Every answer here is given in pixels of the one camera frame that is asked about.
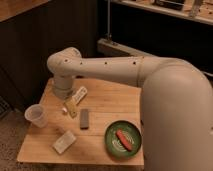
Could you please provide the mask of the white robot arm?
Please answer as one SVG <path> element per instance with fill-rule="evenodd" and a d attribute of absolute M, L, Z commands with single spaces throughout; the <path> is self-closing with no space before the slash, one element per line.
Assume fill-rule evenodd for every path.
<path fill-rule="evenodd" d="M 138 87 L 145 171 L 213 171 L 213 86 L 191 63 L 169 57 L 83 58 L 52 54 L 53 92 L 65 98 L 76 76 Z"/>

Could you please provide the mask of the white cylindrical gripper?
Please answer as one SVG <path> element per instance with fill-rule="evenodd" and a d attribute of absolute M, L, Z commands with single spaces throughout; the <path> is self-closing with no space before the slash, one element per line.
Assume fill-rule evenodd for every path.
<path fill-rule="evenodd" d="M 52 85 L 52 91 L 55 94 L 56 97 L 60 99 L 66 99 L 68 98 L 72 92 L 72 86 L 73 86 L 74 78 L 72 76 L 59 76 L 55 75 L 53 77 L 53 85 Z M 70 114 L 72 118 L 75 118 L 77 116 L 77 107 L 75 102 L 72 99 L 66 100 L 64 102 L 65 107 L 62 107 L 62 114 Z"/>

